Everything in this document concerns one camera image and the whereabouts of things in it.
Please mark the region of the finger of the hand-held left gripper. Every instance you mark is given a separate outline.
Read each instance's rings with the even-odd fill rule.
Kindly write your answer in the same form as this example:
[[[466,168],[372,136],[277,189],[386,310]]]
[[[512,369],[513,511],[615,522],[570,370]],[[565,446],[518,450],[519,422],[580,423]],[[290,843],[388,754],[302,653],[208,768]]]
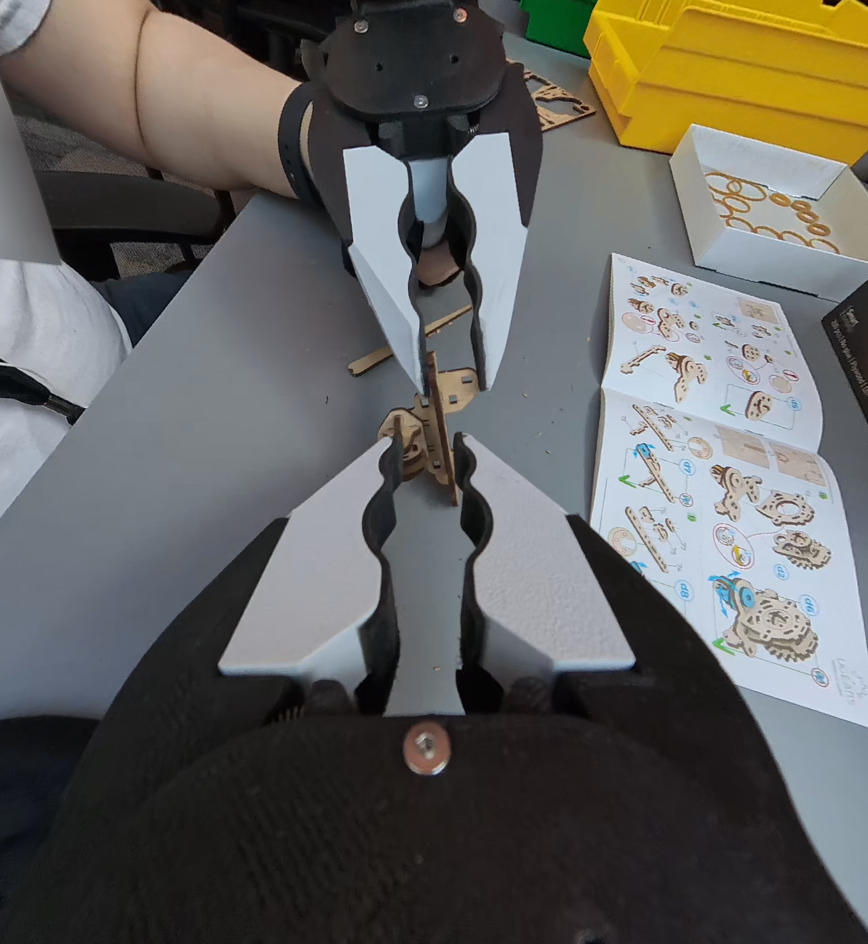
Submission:
[[[403,223],[413,220],[408,168],[379,147],[347,148],[343,159],[350,260],[395,359],[425,395],[423,329],[412,294],[415,261],[403,232]]]
[[[488,391],[509,340],[527,236],[510,133],[476,135],[452,159],[449,182],[466,233],[463,270],[474,302],[476,371],[480,389]]]

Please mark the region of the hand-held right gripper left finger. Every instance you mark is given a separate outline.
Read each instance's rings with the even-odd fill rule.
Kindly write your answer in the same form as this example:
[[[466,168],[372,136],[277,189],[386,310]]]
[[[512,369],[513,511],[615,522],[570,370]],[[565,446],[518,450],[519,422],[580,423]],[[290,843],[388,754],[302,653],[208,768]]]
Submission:
[[[338,682],[383,714],[400,657],[391,567],[404,444],[385,436],[292,510],[218,663],[230,677]]]

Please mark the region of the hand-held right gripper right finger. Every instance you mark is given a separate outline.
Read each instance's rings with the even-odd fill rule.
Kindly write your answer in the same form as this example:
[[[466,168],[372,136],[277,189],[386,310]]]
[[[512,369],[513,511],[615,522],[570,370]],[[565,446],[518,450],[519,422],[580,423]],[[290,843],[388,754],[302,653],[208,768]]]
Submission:
[[[624,671],[636,659],[557,502],[468,433],[454,439],[464,563],[461,664],[466,714],[500,709],[513,686],[565,673]]]

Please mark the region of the wooden model assembly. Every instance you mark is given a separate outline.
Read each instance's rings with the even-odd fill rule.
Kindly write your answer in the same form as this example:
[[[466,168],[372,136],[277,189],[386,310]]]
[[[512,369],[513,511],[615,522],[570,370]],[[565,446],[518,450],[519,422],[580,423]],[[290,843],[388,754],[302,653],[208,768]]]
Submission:
[[[385,417],[377,439],[400,433],[403,442],[403,479],[429,473],[443,486],[453,506],[459,504],[455,463],[448,418],[465,410],[480,392],[474,368],[440,371],[437,356],[428,352],[425,368],[428,394],[415,395],[409,408],[396,408]]]

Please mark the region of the person's left forearm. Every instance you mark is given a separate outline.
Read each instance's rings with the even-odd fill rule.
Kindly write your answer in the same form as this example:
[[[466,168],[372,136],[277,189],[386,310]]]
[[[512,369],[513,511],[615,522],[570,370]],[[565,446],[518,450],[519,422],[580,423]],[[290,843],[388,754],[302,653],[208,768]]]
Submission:
[[[278,125],[298,86],[144,1],[52,2],[6,85],[117,154],[217,191],[294,198]]]

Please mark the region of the person's left hand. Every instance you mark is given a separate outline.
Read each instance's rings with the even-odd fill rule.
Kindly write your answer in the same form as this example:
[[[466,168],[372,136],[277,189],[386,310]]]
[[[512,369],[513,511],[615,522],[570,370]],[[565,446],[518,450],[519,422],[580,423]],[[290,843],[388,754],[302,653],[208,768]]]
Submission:
[[[453,281],[463,271],[466,249],[461,233],[445,236],[436,245],[423,246],[416,265],[420,290],[433,291]]]

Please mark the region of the notched wooden strip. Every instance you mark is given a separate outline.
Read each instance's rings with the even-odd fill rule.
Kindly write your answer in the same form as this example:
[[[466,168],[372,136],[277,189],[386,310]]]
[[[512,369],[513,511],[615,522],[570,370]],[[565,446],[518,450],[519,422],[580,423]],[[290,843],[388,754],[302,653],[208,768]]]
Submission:
[[[447,315],[436,319],[435,321],[425,324],[425,338],[429,338],[432,335],[439,333],[444,327],[457,321],[459,318],[463,317],[464,314],[469,313],[472,308],[473,306],[471,304],[467,304]],[[390,360],[391,358],[393,358],[393,350],[390,347],[385,346],[383,348],[378,348],[377,350],[357,360],[353,360],[347,365],[347,369],[352,377],[359,377],[380,365],[382,362]]]

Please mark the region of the black wristband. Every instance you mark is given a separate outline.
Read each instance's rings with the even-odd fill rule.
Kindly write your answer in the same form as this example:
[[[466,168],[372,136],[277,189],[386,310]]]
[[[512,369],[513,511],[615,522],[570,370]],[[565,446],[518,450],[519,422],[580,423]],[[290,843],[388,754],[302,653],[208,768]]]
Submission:
[[[283,172],[293,195],[306,205],[323,208],[301,144],[303,121],[312,105],[313,95],[313,85],[309,81],[301,83],[289,94],[279,118],[277,143]]]

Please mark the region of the green storage bin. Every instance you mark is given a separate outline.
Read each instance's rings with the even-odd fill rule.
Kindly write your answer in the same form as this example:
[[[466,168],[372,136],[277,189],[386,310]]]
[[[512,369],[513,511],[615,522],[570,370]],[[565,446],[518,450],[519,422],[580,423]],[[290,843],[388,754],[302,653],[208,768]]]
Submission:
[[[566,53],[588,59],[584,43],[596,1],[520,1],[526,14],[525,37]]]

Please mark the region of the laser-cut plywood sheet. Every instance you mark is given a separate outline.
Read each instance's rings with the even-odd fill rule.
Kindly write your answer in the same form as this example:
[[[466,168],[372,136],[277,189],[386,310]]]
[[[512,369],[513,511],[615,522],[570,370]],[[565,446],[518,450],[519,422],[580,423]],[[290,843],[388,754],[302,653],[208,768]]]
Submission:
[[[539,116],[543,133],[572,124],[595,113],[593,106],[551,80],[523,68],[523,79]]]

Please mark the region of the dark office chair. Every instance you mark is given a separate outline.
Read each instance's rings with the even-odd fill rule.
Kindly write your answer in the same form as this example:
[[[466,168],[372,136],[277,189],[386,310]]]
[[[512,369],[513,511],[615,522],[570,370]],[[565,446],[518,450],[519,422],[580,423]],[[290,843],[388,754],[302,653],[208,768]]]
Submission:
[[[36,172],[41,199],[64,263],[86,279],[118,279],[112,245],[168,243],[183,262],[173,272],[199,264],[194,245],[213,245],[236,218],[231,195],[207,195],[168,181],[147,168],[147,176],[93,172]]]

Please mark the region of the open instruction booklet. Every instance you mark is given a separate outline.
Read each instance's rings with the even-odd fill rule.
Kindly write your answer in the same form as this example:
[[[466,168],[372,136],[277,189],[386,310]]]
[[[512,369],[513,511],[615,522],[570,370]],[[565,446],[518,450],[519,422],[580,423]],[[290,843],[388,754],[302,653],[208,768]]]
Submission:
[[[735,684],[868,728],[814,377],[776,302],[613,253],[590,524]]]

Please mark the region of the white cardboard box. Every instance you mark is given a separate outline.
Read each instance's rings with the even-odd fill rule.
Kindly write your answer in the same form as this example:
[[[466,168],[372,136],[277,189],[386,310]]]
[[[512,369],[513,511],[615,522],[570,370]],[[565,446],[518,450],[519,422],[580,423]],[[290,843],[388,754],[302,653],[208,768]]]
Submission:
[[[692,124],[669,166],[698,266],[831,301],[868,279],[868,192],[847,165]],[[711,169],[815,202],[841,254],[727,229],[703,177]]]

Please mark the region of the group of wooden rings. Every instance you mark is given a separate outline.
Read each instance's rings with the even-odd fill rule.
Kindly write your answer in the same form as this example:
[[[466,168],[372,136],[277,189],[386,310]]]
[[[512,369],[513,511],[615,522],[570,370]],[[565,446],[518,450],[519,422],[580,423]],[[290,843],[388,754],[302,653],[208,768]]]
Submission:
[[[815,202],[720,170],[704,170],[712,203],[724,227],[786,244],[840,255],[833,232]]]

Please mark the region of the person's white shirt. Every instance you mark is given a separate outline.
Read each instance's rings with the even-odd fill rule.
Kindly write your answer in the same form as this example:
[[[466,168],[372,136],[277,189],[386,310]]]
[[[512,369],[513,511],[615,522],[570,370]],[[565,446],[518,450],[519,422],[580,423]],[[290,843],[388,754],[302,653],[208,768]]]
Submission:
[[[0,359],[89,406],[132,350],[121,319],[73,268],[0,259]],[[0,398],[0,517],[69,431],[40,406]]]

